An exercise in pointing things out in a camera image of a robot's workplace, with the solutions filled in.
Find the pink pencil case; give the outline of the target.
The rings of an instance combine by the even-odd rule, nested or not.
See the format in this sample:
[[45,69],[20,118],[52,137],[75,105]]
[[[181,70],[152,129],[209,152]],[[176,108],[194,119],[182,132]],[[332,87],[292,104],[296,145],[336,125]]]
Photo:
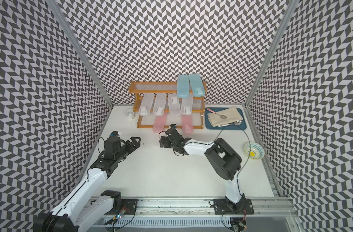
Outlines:
[[157,116],[154,121],[154,125],[152,131],[154,133],[160,133],[164,130],[164,126],[166,123],[167,115],[164,114],[163,116]]
[[193,133],[193,121],[192,116],[184,116],[182,115],[182,131],[184,134],[192,134]]

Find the clear pencil case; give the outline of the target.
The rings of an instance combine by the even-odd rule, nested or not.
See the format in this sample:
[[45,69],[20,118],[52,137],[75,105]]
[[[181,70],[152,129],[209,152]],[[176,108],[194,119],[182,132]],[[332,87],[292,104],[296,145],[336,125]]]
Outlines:
[[166,98],[167,98],[166,93],[157,93],[156,94],[156,98],[155,98],[154,105],[153,105],[153,111],[152,111],[152,113],[155,116],[159,117],[159,116],[164,115]]
[[182,99],[181,103],[181,115],[190,116],[193,109],[193,95],[189,95]]
[[145,93],[139,108],[140,116],[147,116],[150,114],[152,104],[154,101],[154,93]]
[[170,116],[180,116],[180,102],[177,94],[172,93],[168,95],[168,106]]

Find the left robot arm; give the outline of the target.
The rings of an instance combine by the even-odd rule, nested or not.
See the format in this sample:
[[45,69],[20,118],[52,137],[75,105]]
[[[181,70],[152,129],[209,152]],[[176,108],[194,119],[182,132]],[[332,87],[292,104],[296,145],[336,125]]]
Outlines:
[[86,206],[96,190],[113,174],[118,164],[141,145],[139,137],[122,140],[113,132],[105,141],[103,151],[87,170],[74,190],[48,213],[33,220],[34,232],[86,232],[103,215],[114,214],[111,223],[126,214],[134,214],[136,200],[124,202],[119,191],[106,190],[90,206]]

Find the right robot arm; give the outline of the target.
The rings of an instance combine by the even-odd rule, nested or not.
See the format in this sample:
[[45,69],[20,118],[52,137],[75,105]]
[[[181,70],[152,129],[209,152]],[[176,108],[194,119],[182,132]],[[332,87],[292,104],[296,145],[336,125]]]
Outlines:
[[205,157],[218,176],[225,180],[226,212],[238,214],[245,210],[247,200],[239,180],[242,158],[224,139],[217,137],[214,141],[202,142],[184,138],[174,125],[165,134],[159,137],[161,148],[170,148],[177,156]]

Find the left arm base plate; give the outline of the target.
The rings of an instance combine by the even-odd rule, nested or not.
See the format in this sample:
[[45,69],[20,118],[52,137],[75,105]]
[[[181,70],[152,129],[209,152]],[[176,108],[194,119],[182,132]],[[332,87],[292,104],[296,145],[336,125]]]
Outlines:
[[124,209],[125,215],[134,215],[137,209],[138,199],[122,199],[121,203],[114,203],[113,208],[106,215],[118,215]]

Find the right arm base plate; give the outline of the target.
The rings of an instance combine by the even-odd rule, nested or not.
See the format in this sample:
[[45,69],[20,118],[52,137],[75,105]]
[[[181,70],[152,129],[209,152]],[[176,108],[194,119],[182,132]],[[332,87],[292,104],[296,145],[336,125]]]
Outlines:
[[252,201],[242,198],[238,203],[233,203],[228,199],[214,199],[213,208],[216,215],[233,214],[233,215],[253,215],[254,208]]

